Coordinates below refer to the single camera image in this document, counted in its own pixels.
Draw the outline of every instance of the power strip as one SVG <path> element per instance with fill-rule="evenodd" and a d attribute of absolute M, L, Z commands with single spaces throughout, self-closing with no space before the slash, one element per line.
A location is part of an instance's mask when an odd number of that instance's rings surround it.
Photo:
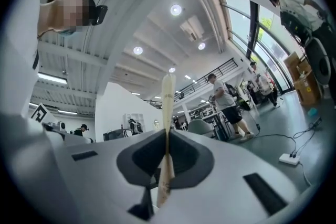
<path fill-rule="evenodd" d="M 300 156 L 297 155 L 295 158 L 293 158 L 293 157 L 290 157 L 289 154 L 283 153 L 280 156 L 279 161 L 281 161 L 283 163 L 287 163 L 287 164 L 297 166 L 299 161 L 300 161 Z"/>

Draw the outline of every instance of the ceiling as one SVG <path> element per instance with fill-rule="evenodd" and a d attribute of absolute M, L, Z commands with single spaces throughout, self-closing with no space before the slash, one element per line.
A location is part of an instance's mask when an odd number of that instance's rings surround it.
<path fill-rule="evenodd" d="M 217 57 L 221 62 L 218 53 L 225 48 L 218 45 L 200 0 L 95 2 L 109 8 L 102 25 L 84 27 L 70 38 L 47 33 L 39 41 L 40 72 L 66 78 L 68 84 L 60 86 L 39 80 L 32 103 L 43 102 L 61 110 L 94 116 L 96 94 L 105 90 L 108 81 L 140 93 L 143 99 L 152 99 L 160 95 L 162 78 L 171 67 L 176 68 L 176 88 L 181 89 L 191 83 L 184 78 L 186 74 L 196 80 L 219 65 L 204 67 L 201 59 Z M 146 7 L 151 2 L 157 5 L 150 6 L 151 11 L 139 26 L 136 19 L 145 12 L 139 3 Z M 182 7 L 179 16 L 170 14 L 173 4 Z M 197 16 L 204 34 L 191 42 L 180 24 L 193 15 Z M 127 35 L 125 29 L 133 36 Z M 201 42 L 206 43 L 202 51 L 198 50 Z M 136 46 L 143 48 L 142 55 L 133 53 Z"/>

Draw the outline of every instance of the ceiling light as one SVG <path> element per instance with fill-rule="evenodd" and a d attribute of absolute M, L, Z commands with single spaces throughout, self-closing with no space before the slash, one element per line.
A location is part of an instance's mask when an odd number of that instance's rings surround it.
<path fill-rule="evenodd" d="M 182 12 L 182 8 L 178 4 L 175 4 L 170 8 L 170 13 L 174 16 L 180 15 L 181 12 Z"/>
<path fill-rule="evenodd" d="M 204 48 L 205 48 L 205 43 L 199 44 L 199 46 L 198 46 L 199 50 L 203 50 Z"/>
<path fill-rule="evenodd" d="M 58 82 L 58 83 L 61 83 L 61 84 L 67 84 L 66 79 L 50 76 L 50 75 L 43 74 L 43 73 L 38 73 L 38 77 L 41 78 L 41 79 L 51 80 L 53 82 Z"/>
<path fill-rule="evenodd" d="M 136 55 L 140 55 L 140 54 L 143 52 L 143 50 L 142 50 L 141 47 L 135 47 L 135 48 L 133 49 L 133 52 L 134 52 Z"/>
<path fill-rule="evenodd" d="M 77 115 L 77 112 L 70 112 L 70 111 L 64 111 L 64 110 L 58 110 L 58 113 L 64 113 L 64 114 L 71 114 L 71 115 Z"/>

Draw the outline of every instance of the air vent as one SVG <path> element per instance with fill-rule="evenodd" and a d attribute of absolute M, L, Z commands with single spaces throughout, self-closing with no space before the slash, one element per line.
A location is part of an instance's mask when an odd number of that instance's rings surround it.
<path fill-rule="evenodd" d="M 186 33 L 190 41 L 197 41 L 201 39 L 204 34 L 204 29 L 196 15 L 190 17 L 181 24 L 180 27 Z"/>

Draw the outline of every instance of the chair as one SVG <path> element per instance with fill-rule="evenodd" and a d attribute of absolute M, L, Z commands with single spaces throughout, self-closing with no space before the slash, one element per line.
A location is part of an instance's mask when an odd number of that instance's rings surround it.
<path fill-rule="evenodd" d="M 189 123 L 188 132 L 200 134 L 207 137 L 214 137 L 214 128 L 212 124 L 206 123 L 203 120 L 193 120 Z"/>

